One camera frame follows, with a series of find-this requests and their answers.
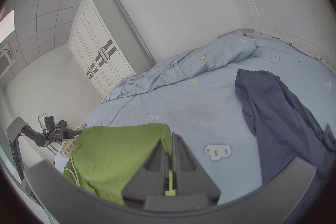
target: yellow star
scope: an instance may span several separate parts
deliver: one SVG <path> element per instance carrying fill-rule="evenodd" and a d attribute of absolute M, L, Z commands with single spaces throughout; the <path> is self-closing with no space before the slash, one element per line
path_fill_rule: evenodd
<path fill-rule="evenodd" d="M 315 55 L 314 58 L 317 59 L 318 61 L 321 61 L 321 59 L 322 59 L 319 55 Z"/>

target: ceiling vent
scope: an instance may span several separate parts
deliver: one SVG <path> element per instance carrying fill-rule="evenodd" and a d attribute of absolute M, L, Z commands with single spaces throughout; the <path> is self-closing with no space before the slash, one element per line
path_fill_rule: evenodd
<path fill-rule="evenodd" d="M 0 51 L 0 80 L 15 62 L 11 48 L 7 43 Z"/>

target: bed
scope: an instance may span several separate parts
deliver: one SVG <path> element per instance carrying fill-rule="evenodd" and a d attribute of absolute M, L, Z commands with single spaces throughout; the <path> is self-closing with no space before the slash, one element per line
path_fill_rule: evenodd
<path fill-rule="evenodd" d="M 235 33 L 223 38 L 235 44 L 244 40 L 252 42 L 258 47 L 258 53 L 236 62 L 227 60 L 227 64 L 219 67 L 217 57 L 222 54 L 209 57 L 208 51 L 199 61 L 204 57 L 214 61 L 210 63 L 213 70 L 199 74 L 188 70 L 189 77 L 179 74 L 174 79 L 163 76 L 162 72 L 154 83 L 149 81 L 151 77 L 148 87 L 141 89 L 134 85 L 138 78 L 146 79 L 146 73 L 135 80 L 123 81 L 83 121 L 89 127 L 168 124 L 174 133 L 183 137 L 220 188 L 218 204 L 235 200 L 261 186 L 257 140 L 246 125 L 234 89 L 238 69 L 266 70 L 279 76 L 323 129 L 329 123 L 336 130 L 333 88 L 336 76 L 319 62 L 321 59 L 308 57 L 284 41 L 259 34 Z M 180 56 L 174 55 L 159 65 L 162 70 L 165 64 L 174 70 L 174 65 L 180 65 Z M 67 161 L 58 153 L 55 167 L 63 172 Z"/>

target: drawstring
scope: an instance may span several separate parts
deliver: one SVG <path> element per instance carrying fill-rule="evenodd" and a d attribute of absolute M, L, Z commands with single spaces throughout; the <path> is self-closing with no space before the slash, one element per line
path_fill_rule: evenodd
<path fill-rule="evenodd" d="M 72 157 L 70 158 L 70 160 L 71 160 L 71 165 L 72 165 L 72 167 L 73 167 L 73 169 L 74 169 L 74 171 L 75 171 L 76 176 L 75 176 L 74 173 L 73 173 L 70 169 L 68 169 L 68 168 L 66 168 L 65 171 L 69 171 L 69 172 L 72 174 L 73 179 L 75 180 L 76 185 L 77 185 L 77 186 L 80 186 L 80 185 L 79 185 L 79 178 L 78 178 L 77 171 L 76 171 L 74 162 L 73 162 L 73 160 L 72 160 Z"/>

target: dark blue fabric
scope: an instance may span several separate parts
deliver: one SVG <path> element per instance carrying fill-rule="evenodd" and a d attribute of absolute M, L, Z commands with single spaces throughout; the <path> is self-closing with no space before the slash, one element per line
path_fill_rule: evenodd
<path fill-rule="evenodd" d="M 257 137 L 262 183 L 268 183 L 295 158 L 317 168 L 308 191 L 291 214 L 298 216 L 321 189 L 336 157 L 336 140 L 288 87 L 268 71 L 238 70 L 235 92 L 243 115 Z"/>

